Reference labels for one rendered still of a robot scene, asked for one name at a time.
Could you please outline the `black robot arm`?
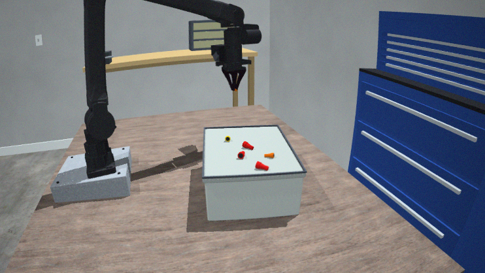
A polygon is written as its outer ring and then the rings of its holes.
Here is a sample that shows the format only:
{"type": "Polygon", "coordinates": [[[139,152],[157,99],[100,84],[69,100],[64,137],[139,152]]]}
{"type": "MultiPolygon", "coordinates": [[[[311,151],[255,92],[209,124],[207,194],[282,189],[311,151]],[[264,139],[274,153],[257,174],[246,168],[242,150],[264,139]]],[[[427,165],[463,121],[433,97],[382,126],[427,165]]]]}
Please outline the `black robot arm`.
{"type": "MultiPolygon", "coordinates": [[[[226,62],[224,45],[238,48],[240,44],[258,44],[261,41],[259,25],[244,24],[244,11],[241,7],[215,0],[144,1],[198,14],[215,20],[221,27],[227,27],[224,31],[224,44],[211,45],[214,61],[226,62]],[[243,26],[234,27],[235,25],[243,26]]],[[[105,3],[106,0],[84,0],[84,58],[86,99],[89,107],[84,116],[84,148],[89,179],[116,172],[114,156],[107,140],[116,125],[107,108],[109,101],[105,68],[105,3]]]]}

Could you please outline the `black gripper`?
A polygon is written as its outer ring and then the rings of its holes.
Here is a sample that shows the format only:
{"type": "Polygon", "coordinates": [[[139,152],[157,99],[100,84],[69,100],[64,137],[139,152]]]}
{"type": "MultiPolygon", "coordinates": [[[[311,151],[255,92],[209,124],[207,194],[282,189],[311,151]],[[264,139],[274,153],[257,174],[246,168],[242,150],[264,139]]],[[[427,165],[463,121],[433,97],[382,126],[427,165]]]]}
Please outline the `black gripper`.
{"type": "Polygon", "coordinates": [[[220,65],[223,65],[222,72],[229,82],[231,90],[233,91],[235,91],[235,89],[238,89],[239,84],[246,72],[246,67],[242,67],[242,65],[252,64],[252,60],[243,59],[242,45],[240,45],[237,46],[238,48],[236,48],[236,46],[230,46],[229,48],[228,45],[225,45],[224,47],[226,48],[226,62],[216,62],[216,66],[218,67],[220,65]],[[232,82],[229,74],[232,77],[232,82]],[[239,74],[238,79],[237,74],[239,74]]]}

